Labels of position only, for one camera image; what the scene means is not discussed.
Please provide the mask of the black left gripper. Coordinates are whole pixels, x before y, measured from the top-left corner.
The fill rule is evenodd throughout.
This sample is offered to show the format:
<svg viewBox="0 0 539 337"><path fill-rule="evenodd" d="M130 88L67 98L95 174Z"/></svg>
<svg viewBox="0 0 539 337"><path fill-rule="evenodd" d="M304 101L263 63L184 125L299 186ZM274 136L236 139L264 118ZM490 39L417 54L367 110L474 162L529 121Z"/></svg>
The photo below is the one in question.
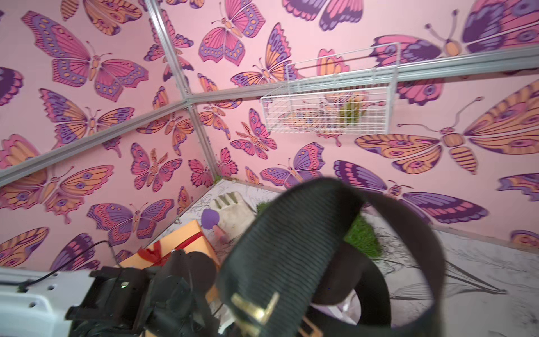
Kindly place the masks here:
<svg viewBox="0 0 539 337"><path fill-rule="evenodd" d="M217 336L206 294L217 267L202 252L173 251L163 266L104 267L79 306L65 316L70 336Z"/></svg>

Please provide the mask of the large tan gift box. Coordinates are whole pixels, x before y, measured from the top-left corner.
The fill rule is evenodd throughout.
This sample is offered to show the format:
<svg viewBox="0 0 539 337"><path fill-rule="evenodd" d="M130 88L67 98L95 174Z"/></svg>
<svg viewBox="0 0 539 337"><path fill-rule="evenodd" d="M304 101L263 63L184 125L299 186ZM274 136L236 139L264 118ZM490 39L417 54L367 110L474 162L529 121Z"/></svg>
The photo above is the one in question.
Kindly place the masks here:
<svg viewBox="0 0 539 337"><path fill-rule="evenodd" d="M145 249L139 249L133 256L122 261L124 267L144 269L152 266L163 266L172 251L183 250L186 254L198 252L209 257L216 269L220 262L214 248L202 231L200 224L193 220L175 230Z"/></svg>

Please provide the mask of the black lettered ribbon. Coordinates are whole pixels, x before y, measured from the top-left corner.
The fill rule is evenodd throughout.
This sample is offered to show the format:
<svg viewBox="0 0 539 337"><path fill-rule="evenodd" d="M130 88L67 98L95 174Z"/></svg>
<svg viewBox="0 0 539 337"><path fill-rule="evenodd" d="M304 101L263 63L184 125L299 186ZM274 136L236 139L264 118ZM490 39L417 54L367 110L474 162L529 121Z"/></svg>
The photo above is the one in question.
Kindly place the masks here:
<svg viewBox="0 0 539 337"><path fill-rule="evenodd" d="M302 207L291 216L268 208L240 237L220 270L220 300L234 318L233 336L441 336L446 262L438 239L415 212L395 199L363 192L334 178L307 181L281 194L276 204ZM431 305L414 321L392 326L389 290L372 260L344 241L365 204L398 234L421 269ZM308 229L317 246L303 244ZM359 297L356 325L311 306L334 306L350 293Z"/></svg>

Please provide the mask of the lilac gift box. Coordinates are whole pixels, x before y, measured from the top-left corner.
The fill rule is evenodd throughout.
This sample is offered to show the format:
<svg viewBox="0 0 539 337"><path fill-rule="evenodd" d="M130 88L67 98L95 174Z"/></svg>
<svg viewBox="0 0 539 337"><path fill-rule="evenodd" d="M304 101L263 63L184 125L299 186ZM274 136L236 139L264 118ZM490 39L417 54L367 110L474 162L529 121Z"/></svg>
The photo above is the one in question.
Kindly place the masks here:
<svg viewBox="0 0 539 337"><path fill-rule="evenodd" d="M352 325L359 322L362 314L361 303L355 292L350 293L343 302L334 306L323 306L314 303L311 306L325 315Z"/></svg>

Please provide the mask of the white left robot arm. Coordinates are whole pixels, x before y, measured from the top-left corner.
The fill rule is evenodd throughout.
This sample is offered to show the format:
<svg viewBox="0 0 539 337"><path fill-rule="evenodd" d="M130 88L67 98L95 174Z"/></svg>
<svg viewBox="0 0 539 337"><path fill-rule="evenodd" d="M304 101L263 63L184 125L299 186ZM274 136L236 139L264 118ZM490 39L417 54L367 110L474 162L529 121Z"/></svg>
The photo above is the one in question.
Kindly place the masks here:
<svg viewBox="0 0 539 337"><path fill-rule="evenodd" d="M50 274L1 269L3 336L216 336L217 263L202 251Z"/></svg>

